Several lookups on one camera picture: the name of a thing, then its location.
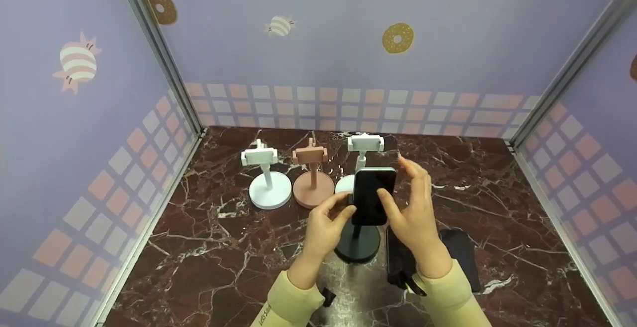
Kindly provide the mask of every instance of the metal frame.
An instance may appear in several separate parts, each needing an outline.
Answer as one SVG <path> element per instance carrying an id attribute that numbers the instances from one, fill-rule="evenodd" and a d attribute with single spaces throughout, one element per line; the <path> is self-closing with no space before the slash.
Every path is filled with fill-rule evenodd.
<path id="1" fill-rule="evenodd" d="M 132 8 L 132 11 L 137 17 L 137 21 L 139 21 L 139 26 L 141 30 L 143 30 L 144 36 L 146 36 L 150 44 L 150 48 L 152 48 L 153 53 L 155 53 L 155 58 L 157 58 L 159 66 L 161 66 L 164 75 L 166 75 L 168 84 L 175 93 L 179 105 L 181 105 L 184 110 L 189 125 L 193 128 L 196 135 L 201 136 L 205 127 L 201 124 L 193 107 L 193 102 L 186 92 L 184 81 L 179 75 L 173 57 L 170 55 L 168 45 L 157 26 L 153 12 L 151 12 L 150 7 L 148 7 L 148 0 L 128 1 L 130 8 Z"/>
<path id="2" fill-rule="evenodd" d="M 551 82 L 528 118 L 509 140 L 509 145 L 517 151 L 524 141 L 533 133 L 540 121 L 551 110 L 553 105 L 571 87 L 578 73 L 599 50 L 601 45 L 612 36 L 615 28 L 619 27 L 637 7 L 637 0 L 612 0 L 603 14 L 595 22 L 591 30 L 582 39 L 580 45 L 564 64 L 557 77 Z"/>

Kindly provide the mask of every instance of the person's right hand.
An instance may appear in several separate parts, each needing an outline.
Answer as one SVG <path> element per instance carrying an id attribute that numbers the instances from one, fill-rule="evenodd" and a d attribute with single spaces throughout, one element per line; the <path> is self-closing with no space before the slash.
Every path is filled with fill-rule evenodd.
<path id="1" fill-rule="evenodd" d="M 423 167 L 403 157 L 398 164 L 411 179 L 409 204 L 402 211 L 385 189 L 378 189 L 389 225 L 396 237 L 411 250 L 421 274 L 431 279 L 445 276 L 452 267 L 448 250 L 440 241 L 431 200 L 431 177 Z"/>

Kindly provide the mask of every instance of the black object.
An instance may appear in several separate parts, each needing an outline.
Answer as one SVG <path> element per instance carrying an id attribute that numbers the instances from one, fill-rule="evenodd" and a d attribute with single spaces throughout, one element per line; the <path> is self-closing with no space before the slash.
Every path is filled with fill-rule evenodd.
<path id="1" fill-rule="evenodd" d="M 321 295 L 325 297 L 323 307 L 330 307 L 332 305 L 332 302 L 334 302 L 334 299 L 336 298 L 336 293 L 333 293 L 328 288 L 323 288 L 323 291 L 321 291 Z"/>
<path id="2" fill-rule="evenodd" d="M 471 285 L 471 291 L 476 293 L 482 289 L 478 268 L 475 263 L 473 243 L 466 232 L 462 230 L 443 229 L 439 232 L 441 241 L 449 250 L 449 254 L 456 259 Z M 387 282 L 401 289 L 411 284 L 412 275 L 416 273 L 414 255 L 398 240 L 391 227 L 387 228 Z"/>

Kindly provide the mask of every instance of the checkered pattern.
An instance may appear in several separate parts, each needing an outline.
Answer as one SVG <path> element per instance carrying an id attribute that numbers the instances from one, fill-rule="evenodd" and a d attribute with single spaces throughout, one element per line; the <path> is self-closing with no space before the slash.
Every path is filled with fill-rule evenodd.
<path id="1" fill-rule="evenodd" d="M 105 162 L 7 286 L 0 313 L 88 326 L 194 143 L 172 91 Z"/>
<path id="2" fill-rule="evenodd" d="M 620 314 L 632 314 L 637 302 L 634 177 L 562 104 L 540 123 L 522 153 L 601 291 Z"/>
<path id="3" fill-rule="evenodd" d="M 508 139 L 538 96 L 186 84 L 204 125 Z"/>

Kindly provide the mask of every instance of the round stand base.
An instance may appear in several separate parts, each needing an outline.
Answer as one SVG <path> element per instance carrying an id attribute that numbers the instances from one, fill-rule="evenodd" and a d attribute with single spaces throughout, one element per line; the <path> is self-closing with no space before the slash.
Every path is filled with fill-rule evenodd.
<path id="1" fill-rule="evenodd" d="M 368 263 L 380 247 L 380 232 L 375 226 L 360 227 L 360 236 L 353 238 L 354 225 L 348 221 L 341 233 L 341 241 L 336 247 L 336 255 L 346 263 Z"/>
<path id="2" fill-rule="evenodd" d="M 336 192 L 342 193 L 343 191 L 354 191 L 354 175 L 345 175 L 336 183 Z"/>
<path id="3" fill-rule="evenodd" d="M 272 210 L 283 206 L 292 195 L 292 183 L 283 173 L 271 171 L 272 189 L 268 189 L 266 175 L 261 174 L 250 183 L 250 199 L 260 209 Z"/>
<path id="4" fill-rule="evenodd" d="M 317 171 L 317 186 L 310 189 L 310 172 L 306 172 L 294 181 L 294 199 L 301 207 L 312 209 L 334 194 L 334 180 L 329 175 Z"/>

